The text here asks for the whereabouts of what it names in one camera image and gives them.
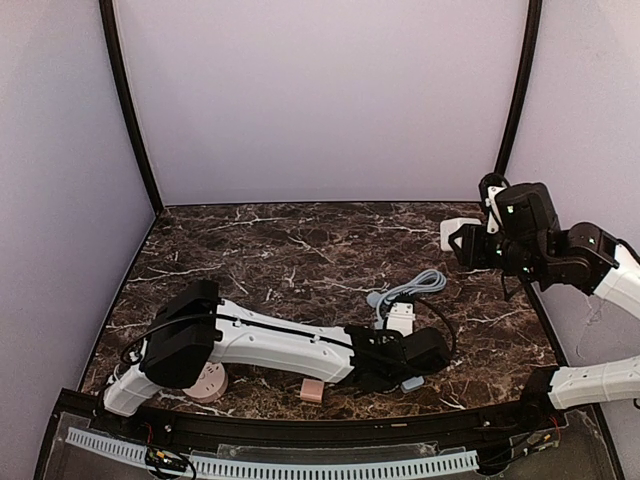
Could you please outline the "blue power strip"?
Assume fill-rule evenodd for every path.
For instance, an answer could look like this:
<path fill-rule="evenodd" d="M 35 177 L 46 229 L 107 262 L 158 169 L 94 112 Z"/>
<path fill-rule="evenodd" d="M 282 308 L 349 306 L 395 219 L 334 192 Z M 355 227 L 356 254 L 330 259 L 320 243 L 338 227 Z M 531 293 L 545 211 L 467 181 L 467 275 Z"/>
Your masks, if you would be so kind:
<path fill-rule="evenodd" d="M 414 376 L 403 381 L 400 385 L 400 389 L 404 394 L 407 394 L 420 389 L 424 383 L 425 380 L 422 376 Z"/>

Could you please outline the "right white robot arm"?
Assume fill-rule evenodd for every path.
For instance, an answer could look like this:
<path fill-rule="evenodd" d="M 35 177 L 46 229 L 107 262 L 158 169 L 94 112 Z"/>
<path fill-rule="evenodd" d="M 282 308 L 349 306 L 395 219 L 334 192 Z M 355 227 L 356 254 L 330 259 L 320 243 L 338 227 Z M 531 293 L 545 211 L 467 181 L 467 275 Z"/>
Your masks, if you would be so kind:
<path fill-rule="evenodd" d="M 440 224 L 440 243 L 463 267 L 498 269 L 542 290 L 562 284 L 639 314 L 639 255 L 599 226 L 560 226 L 545 184 L 509 184 L 489 174 L 479 185 L 484 220 L 457 217 Z M 639 397 L 639 359 L 535 370 L 521 395 L 543 411 Z"/>

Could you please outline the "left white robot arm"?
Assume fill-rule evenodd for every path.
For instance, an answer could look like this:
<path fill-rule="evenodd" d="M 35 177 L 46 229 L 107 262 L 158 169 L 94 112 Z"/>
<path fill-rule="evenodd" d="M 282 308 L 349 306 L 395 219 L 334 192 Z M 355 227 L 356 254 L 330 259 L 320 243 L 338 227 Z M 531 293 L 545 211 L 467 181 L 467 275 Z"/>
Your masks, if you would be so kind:
<path fill-rule="evenodd" d="M 457 335 L 412 328 L 414 303 L 396 297 L 374 327 L 320 327 L 248 310 L 199 280 L 168 301 L 146 332 L 121 353 L 103 394 L 104 408 L 130 417 L 161 389 L 194 386 L 208 363 L 242 364 L 301 374 L 362 392 L 385 392 L 441 372 L 457 350 Z"/>

